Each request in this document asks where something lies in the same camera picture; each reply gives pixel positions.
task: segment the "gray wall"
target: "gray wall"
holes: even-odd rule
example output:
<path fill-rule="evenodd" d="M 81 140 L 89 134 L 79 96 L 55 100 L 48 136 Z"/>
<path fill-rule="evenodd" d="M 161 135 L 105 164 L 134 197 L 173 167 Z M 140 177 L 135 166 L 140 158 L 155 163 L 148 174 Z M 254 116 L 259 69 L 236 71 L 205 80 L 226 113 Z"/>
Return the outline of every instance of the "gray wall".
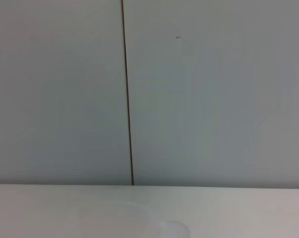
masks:
<path fill-rule="evenodd" d="M 120 0 L 0 0 L 0 183 L 131 184 Z"/>
<path fill-rule="evenodd" d="M 299 187 L 299 0 L 125 0 L 136 184 Z"/>

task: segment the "vertical line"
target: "vertical line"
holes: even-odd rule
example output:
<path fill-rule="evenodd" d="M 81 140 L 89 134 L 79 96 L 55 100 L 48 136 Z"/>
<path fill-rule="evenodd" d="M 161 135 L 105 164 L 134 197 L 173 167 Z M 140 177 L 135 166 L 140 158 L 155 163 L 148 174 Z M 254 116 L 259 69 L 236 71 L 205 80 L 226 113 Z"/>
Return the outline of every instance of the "vertical line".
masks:
<path fill-rule="evenodd" d="M 130 143 L 130 162 L 131 162 L 131 181 L 134 185 L 133 175 L 133 157 L 132 157 L 132 140 L 131 140 L 131 120 L 130 120 L 130 101 L 129 101 L 129 82 L 128 82 L 128 64 L 126 60 L 126 40 L 125 40 L 125 23 L 124 23 L 124 4 L 121 0 L 121 15 L 122 15 L 122 28 L 123 28 L 123 45 L 124 45 L 124 65 L 125 65 L 125 83 L 126 83 L 126 101 L 128 109 L 128 128 L 129 128 L 129 143 Z"/>

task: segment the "white wall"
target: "white wall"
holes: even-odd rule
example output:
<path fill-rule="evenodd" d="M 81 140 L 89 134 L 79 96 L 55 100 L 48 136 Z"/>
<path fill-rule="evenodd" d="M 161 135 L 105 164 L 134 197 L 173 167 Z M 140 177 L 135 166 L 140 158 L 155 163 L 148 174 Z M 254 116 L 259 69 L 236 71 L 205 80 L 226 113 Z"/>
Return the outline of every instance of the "white wall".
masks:
<path fill-rule="evenodd" d="M 299 0 L 125 0 L 136 184 L 299 187 Z"/>
<path fill-rule="evenodd" d="M 120 0 L 0 0 L 0 182 L 130 184 Z"/>

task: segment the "white surface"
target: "white surface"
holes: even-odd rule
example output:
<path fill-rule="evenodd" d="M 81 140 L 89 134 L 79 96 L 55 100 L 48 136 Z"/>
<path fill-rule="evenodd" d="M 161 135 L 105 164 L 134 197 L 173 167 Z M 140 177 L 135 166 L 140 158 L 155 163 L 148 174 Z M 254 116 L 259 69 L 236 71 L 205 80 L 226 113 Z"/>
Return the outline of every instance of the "white surface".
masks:
<path fill-rule="evenodd" d="M 0 185 L 0 238 L 144 238 L 166 221 L 191 238 L 299 238 L 299 190 Z"/>
<path fill-rule="evenodd" d="M 138 185 L 299 187 L 299 0 L 124 0 Z"/>
<path fill-rule="evenodd" d="M 131 184 L 120 0 L 0 0 L 0 182 Z"/>

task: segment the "white table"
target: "white table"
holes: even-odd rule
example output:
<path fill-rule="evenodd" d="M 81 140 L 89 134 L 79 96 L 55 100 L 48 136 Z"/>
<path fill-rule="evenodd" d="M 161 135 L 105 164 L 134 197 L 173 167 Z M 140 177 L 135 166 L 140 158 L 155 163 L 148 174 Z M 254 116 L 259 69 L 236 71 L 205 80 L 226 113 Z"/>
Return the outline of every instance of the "white table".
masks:
<path fill-rule="evenodd" d="M 299 189 L 72 185 L 0 185 L 0 238 L 125 238 L 119 228 L 145 237 L 139 211 L 107 226 L 116 202 L 182 222 L 192 238 L 299 238 Z"/>

